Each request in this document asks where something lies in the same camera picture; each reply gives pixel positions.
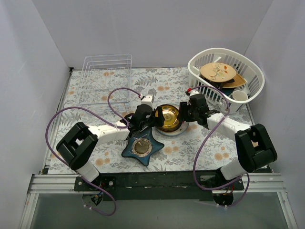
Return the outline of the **yellow patterned round plate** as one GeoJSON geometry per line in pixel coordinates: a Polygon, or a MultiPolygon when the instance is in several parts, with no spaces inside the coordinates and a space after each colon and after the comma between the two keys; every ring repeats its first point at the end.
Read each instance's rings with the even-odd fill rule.
{"type": "Polygon", "coordinates": [[[164,117],[164,123],[163,126],[157,127],[157,129],[163,132],[173,132],[178,130],[182,125],[178,119],[178,108],[171,104],[163,104],[161,105],[161,108],[164,117]]]}

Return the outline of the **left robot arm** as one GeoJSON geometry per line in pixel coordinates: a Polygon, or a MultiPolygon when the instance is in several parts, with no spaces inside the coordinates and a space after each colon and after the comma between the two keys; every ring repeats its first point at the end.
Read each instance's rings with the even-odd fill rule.
{"type": "Polygon", "coordinates": [[[89,160],[96,146],[127,140],[122,156],[133,157],[148,166],[151,155],[164,147],[163,143],[154,139],[152,128],[163,125],[161,106],[152,109],[147,104],[141,104],[135,113],[121,117],[114,124],[105,122],[100,126],[87,126],[83,122],[76,123],[59,141],[56,150],[68,167],[85,179],[86,187],[96,191],[102,184],[100,173],[89,160]]]}

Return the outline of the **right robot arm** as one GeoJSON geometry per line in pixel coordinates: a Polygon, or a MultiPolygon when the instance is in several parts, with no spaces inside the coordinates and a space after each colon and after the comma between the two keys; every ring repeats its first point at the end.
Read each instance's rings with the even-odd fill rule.
{"type": "Polygon", "coordinates": [[[234,140],[237,158],[218,168],[215,175],[203,183],[204,189],[228,189],[239,177],[277,160],[277,152],[262,124],[247,125],[235,121],[221,112],[209,109],[205,96],[195,90],[186,93],[187,102],[179,104],[179,120],[197,122],[210,130],[208,136],[218,132],[234,140]]]}

